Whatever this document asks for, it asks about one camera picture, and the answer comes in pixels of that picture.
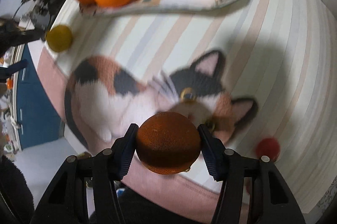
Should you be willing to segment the large dark orange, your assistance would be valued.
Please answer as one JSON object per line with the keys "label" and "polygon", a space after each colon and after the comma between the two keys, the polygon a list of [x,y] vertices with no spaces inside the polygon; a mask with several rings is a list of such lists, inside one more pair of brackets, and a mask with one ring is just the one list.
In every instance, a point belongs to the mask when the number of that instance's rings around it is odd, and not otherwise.
{"label": "large dark orange", "polygon": [[136,153],[150,171],[173,175],[186,171],[201,153],[201,139],[193,123],[174,112],[147,119],[136,134]]}

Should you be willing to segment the small red fruit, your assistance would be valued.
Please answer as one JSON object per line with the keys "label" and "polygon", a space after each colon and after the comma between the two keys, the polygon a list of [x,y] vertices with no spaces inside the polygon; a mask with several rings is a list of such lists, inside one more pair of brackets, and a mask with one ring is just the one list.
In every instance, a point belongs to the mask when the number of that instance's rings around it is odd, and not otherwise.
{"label": "small red fruit", "polygon": [[256,146],[255,154],[258,158],[267,156],[273,162],[277,161],[281,152],[281,146],[274,137],[263,138]]}

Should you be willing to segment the striped cat blanket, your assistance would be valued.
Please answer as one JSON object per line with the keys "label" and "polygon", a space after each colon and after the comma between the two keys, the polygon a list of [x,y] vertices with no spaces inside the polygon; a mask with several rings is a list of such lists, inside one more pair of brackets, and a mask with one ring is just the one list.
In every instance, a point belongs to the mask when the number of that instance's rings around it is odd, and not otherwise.
{"label": "striped cat blanket", "polygon": [[37,73],[78,145],[98,154],[156,113],[205,124],[225,147],[276,164],[303,215],[336,197],[336,14],[321,0],[239,0],[197,13],[89,16],[66,0]]}

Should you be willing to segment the blue cabinet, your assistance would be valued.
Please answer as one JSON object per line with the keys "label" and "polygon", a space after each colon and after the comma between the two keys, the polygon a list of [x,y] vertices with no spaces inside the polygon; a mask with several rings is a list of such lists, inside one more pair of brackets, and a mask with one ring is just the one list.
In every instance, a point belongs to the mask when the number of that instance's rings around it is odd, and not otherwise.
{"label": "blue cabinet", "polygon": [[28,46],[22,58],[27,67],[18,73],[17,120],[21,148],[25,149],[57,140],[61,119],[42,87]]}

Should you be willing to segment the dark yellow lemon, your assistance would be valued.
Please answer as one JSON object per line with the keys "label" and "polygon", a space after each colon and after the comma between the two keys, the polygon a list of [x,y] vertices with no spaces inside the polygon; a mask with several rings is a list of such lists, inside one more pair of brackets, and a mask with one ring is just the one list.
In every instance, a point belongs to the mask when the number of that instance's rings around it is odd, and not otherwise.
{"label": "dark yellow lemon", "polygon": [[72,41],[72,31],[66,25],[57,25],[46,33],[46,42],[49,48],[56,53],[68,50]]}

